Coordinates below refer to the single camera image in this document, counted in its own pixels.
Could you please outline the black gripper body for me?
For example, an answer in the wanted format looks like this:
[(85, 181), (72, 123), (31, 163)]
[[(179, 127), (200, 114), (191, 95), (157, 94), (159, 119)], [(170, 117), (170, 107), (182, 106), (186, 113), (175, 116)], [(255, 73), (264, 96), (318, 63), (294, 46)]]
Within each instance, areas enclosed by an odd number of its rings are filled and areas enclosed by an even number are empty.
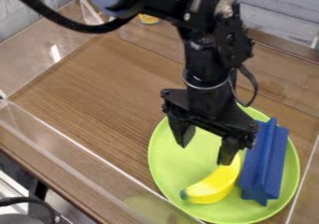
[(258, 124), (235, 103), (230, 91), (194, 88), (163, 89), (161, 110), (168, 116), (188, 118), (196, 127), (223, 137), (236, 136), (244, 148), (252, 148)]

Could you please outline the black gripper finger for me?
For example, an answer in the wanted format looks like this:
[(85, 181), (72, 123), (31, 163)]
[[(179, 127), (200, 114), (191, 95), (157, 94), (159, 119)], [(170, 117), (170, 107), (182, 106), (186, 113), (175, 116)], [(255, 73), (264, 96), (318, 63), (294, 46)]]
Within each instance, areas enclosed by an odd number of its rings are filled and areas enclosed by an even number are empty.
[(243, 148), (243, 143), (236, 136), (223, 137), (222, 145), (218, 152), (216, 164), (230, 165), (234, 161), (238, 151)]
[(196, 126), (192, 120), (168, 116), (168, 124), (179, 146), (187, 148), (196, 133)]

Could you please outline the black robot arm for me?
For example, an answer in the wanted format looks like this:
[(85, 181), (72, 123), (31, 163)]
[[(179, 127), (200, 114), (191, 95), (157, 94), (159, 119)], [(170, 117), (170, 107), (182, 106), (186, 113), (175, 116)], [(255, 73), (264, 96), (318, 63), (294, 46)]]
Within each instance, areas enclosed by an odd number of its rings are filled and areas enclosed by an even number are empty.
[(109, 16), (145, 14), (176, 26), (184, 46), (183, 89), (160, 91), (163, 112), (182, 147), (196, 128), (222, 137), (216, 162), (228, 165), (239, 150), (254, 146), (259, 129), (244, 113), (248, 102), (235, 93), (236, 76), (254, 85), (244, 62), (254, 56), (254, 40), (240, 18), (238, 0), (91, 0)]

